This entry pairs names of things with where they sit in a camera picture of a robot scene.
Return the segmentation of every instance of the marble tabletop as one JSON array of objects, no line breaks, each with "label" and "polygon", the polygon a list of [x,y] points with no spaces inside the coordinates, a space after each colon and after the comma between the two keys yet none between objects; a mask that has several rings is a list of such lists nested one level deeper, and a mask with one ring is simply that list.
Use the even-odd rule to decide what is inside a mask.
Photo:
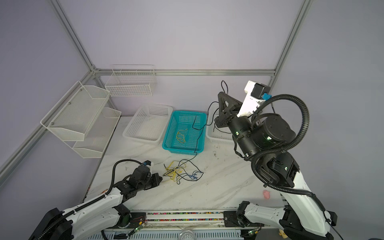
[{"label": "marble tabletop", "polygon": [[[131,118],[121,117],[85,201],[109,188],[112,167],[118,160],[150,160],[152,173],[158,172],[162,176],[166,172],[164,164],[168,166],[172,161],[193,157],[170,153],[162,148],[162,142],[154,146],[124,138],[122,133]],[[139,191],[124,205],[130,210],[236,209],[242,201],[266,207],[284,206],[280,193],[263,187],[262,182],[253,174],[250,162],[238,157],[233,151],[233,145],[214,144],[206,138],[204,151],[192,161],[204,172],[198,181],[181,180],[180,185],[177,185],[165,176],[158,187]],[[131,174],[137,166],[134,162],[120,163],[116,167],[115,182]],[[195,168],[187,163],[186,170],[193,172]],[[265,189],[270,191],[269,199],[264,198]]]}]

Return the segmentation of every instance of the teal plastic basket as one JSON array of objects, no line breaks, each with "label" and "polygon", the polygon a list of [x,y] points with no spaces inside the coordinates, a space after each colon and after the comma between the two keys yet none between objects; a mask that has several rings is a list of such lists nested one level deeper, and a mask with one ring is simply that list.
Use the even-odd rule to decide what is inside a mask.
[{"label": "teal plastic basket", "polygon": [[163,148],[171,153],[195,155],[204,150],[207,115],[191,111],[174,111],[170,117]]}]

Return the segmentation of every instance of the black corrugated hose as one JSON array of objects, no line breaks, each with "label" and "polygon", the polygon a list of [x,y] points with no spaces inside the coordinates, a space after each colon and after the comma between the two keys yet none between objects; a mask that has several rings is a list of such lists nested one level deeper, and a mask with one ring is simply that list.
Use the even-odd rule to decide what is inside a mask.
[{"label": "black corrugated hose", "polygon": [[299,99],[298,97],[293,96],[293,95],[289,95],[289,94],[276,95],[276,96],[268,99],[267,101],[263,102],[260,105],[260,107],[258,107],[257,110],[254,112],[254,114],[251,118],[252,121],[254,121],[258,117],[257,115],[261,112],[261,110],[263,110],[263,108],[265,108],[267,105],[269,105],[269,104],[271,104],[277,100],[289,100],[291,102],[294,102],[300,108],[302,119],[303,119],[301,122],[301,128],[300,128],[297,136],[295,137],[295,139],[293,139],[290,143],[283,145],[283,146],[280,146],[280,147],[275,147],[275,148],[260,151],[260,152],[256,153],[254,156],[252,156],[252,158],[251,158],[252,171],[256,175],[256,177],[264,183],[265,186],[269,186],[270,188],[275,189],[275,190],[280,191],[280,192],[309,196],[317,203],[317,205],[319,206],[321,211],[324,212],[325,208],[324,208],[323,204],[320,202],[320,200],[316,197],[316,195],[314,193],[312,193],[310,191],[306,191],[306,190],[298,190],[298,189],[292,189],[292,188],[280,187],[277,185],[273,185],[271,182],[264,179],[257,172],[256,163],[261,157],[263,157],[264,155],[267,155],[267,154],[286,152],[287,150],[289,150],[289,149],[293,148],[294,146],[296,146],[297,144],[299,144],[299,142],[301,142],[301,140],[304,138],[304,136],[308,130],[309,123],[310,123],[310,113],[309,113],[309,110],[308,110],[307,106],[305,105],[305,103],[301,99]]},{"label": "black corrugated hose", "polygon": [[116,166],[121,163],[121,162],[136,162],[138,164],[142,164],[141,162],[137,161],[137,160],[133,160],[133,159],[124,159],[124,160],[120,160],[120,161],[117,161],[114,166],[113,166],[113,169],[112,169],[112,181],[111,181],[111,185],[109,186],[109,189],[106,193],[104,193],[103,195],[101,195],[100,197],[84,204],[84,205],[81,205],[80,207],[76,208],[75,210],[72,210],[68,213],[66,213],[65,215],[61,216],[59,219],[57,219],[56,221],[54,221],[51,225],[49,225],[42,233],[41,235],[36,239],[36,240],[41,240],[48,232],[50,232],[52,230],[53,227],[55,227],[57,224],[61,223],[62,221],[64,221],[64,219],[66,219],[67,217],[71,216],[72,214],[74,214],[75,212],[78,212],[80,211],[81,209],[83,208],[86,208],[92,204],[94,204],[95,202],[97,201],[100,201],[101,199],[105,198],[111,191],[112,191],[112,188],[113,188],[113,184],[115,182],[115,169],[116,169]]}]

